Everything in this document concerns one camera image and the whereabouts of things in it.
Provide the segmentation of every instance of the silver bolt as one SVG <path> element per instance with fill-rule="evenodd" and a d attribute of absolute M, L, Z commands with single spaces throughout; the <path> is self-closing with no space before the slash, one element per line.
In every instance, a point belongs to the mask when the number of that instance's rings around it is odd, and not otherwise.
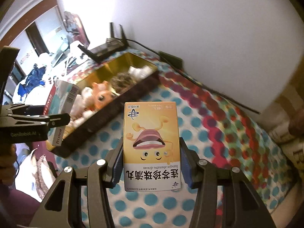
<path fill-rule="evenodd" d="M 69 173 L 72 171 L 72 167 L 71 166 L 67 166 L 64 168 L 64 172 Z"/>
<path fill-rule="evenodd" d="M 208 161 L 205 159 L 200 159 L 199 164 L 204 166 L 204 165 L 208 164 Z"/>
<path fill-rule="evenodd" d="M 100 160 L 97 160 L 96 162 L 97 165 L 104 165 L 105 164 L 105 160 L 104 159 L 100 159 Z"/>
<path fill-rule="evenodd" d="M 234 173 L 239 173 L 240 172 L 240 168 L 238 168 L 238 167 L 232 167 L 232 171 Z"/>

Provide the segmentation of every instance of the open box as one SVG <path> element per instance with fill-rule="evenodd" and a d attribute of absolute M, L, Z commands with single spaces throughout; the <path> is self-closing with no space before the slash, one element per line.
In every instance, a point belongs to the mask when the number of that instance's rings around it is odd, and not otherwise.
<path fill-rule="evenodd" d="M 110 81 L 110 79 L 118 73 L 128 72 L 130 66 L 135 68 L 149 66 L 153 72 L 148 77 L 124 89 L 121 95 L 116 96 L 112 102 L 97 111 L 69 134 L 62 141 L 61 146 L 55 147 L 47 145 L 49 151 L 63 158 L 68 157 L 89 137 L 119 114 L 119 112 L 124 109 L 125 102 L 137 101 L 159 85 L 158 68 L 149 61 L 129 52 L 105 63 L 102 67 L 75 84 L 80 90 L 85 87 L 92 87 L 93 82 L 102 83 L 103 81 Z"/>

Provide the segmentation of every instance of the cartoon lips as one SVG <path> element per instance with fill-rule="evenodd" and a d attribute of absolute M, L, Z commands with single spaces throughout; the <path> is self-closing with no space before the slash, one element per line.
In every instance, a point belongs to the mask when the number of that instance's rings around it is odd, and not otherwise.
<path fill-rule="evenodd" d="M 164 147 L 165 143 L 154 129 L 146 129 L 140 133 L 136 141 L 133 143 L 134 149 L 151 149 Z"/>

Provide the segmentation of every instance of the hand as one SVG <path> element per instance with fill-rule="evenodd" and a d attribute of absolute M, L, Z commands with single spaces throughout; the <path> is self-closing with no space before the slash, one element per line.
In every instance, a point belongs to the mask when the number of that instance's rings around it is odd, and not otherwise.
<path fill-rule="evenodd" d="M 16 160 L 16 145 L 12 144 L 9 155 L 0 156 L 0 180 L 5 185 L 11 186 L 14 182 L 16 170 L 13 164 Z"/>

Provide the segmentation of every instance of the black cable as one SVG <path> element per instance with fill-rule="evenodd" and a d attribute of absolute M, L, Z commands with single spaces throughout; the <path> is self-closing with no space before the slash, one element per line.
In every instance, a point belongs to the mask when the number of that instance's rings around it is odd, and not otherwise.
<path fill-rule="evenodd" d="M 16 176 L 15 176 L 15 178 L 18 176 L 19 171 L 20 171 L 20 165 L 19 165 L 19 163 L 18 163 L 18 161 L 17 161 L 17 160 L 16 160 L 16 163 L 17 163 L 17 165 L 18 165 L 18 171 L 16 172 Z"/>
<path fill-rule="evenodd" d="M 135 41 L 135 40 L 132 40 L 132 39 L 127 39 L 127 40 L 128 40 L 128 41 L 131 41 L 131 42 L 134 42 L 134 43 L 136 43 L 136 44 L 138 44 L 138 45 L 140 45 L 141 47 L 147 49 L 148 51 L 153 52 L 154 54 L 156 54 L 156 55 L 158 55 L 158 56 L 160 57 L 160 54 L 159 54 L 159 53 L 157 53 L 156 51 L 154 51 L 154 50 L 152 50 L 152 49 L 150 49 L 150 48 L 148 48 L 148 47 L 146 47 L 146 46 L 144 46 L 143 44 L 141 44 L 141 43 L 139 43 L 139 42 L 137 42 L 137 41 Z M 240 106 L 240 107 L 243 107 L 243 108 L 245 108 L 245 109 L 247 109 L 247 110 L 249 110 L 249 111 L 251 111 L 251 112 L 253 112 L 253 113 L 260 114 L 260 112 L 258 112 L 257 110 L 252 109 L 252 108 L 250 108 L 250 107 L 248 107 L 248 106 L 246 106 L 246 105 L 244 105 L 244 104 L 241 104 L 241 103 L 239 103 L 238 101 L 234 100 L 233 98 L 231 98 L 231 97 L 229 97 L 229 96 L 227 96 L 227 95 L 224 95 L 224 94 L 222 94 L 222 93 L 220 93 L 220 92 L 218 92 L 218 91 L 215 91 L 215 90 L 211 89 L 210 87 L 207 87 L 207 86 L 204 85 L 204 84 L 199 84 L 199 83 L 195 82 L 194 80 L 192 80 L 191 78 L 189 78 L 187 75 L 185 75 L 182 71 L 180 71 L 178 68 L 176 68 L 175 66 L 173 66 L 173 65 L 172 65 L 167 59 L 165 59 L 163 56 L 161 56 L 161 57 L 162 57 L 162 58 L 165 60 L 165 62 L 166 62 L 167 64 L 169 64 L 176 72 L 178 72 L 181 76 L 183 76 L 184 78 L 186 78 L 188 81 L 191 81 L 193 84 L 199 86 L 200 88 L 203 88 L 203 89 L 208 90 L 208 91 L 209 91 L 210 93 L 212 93 L 212 94 L 219 95 L 219 96 L 221 96 L 221 97 L 223 97 L 223 98 L 229 100 L 230 102 L 235 103 L 236 105 L 238 105 L 238 106 Z"/>

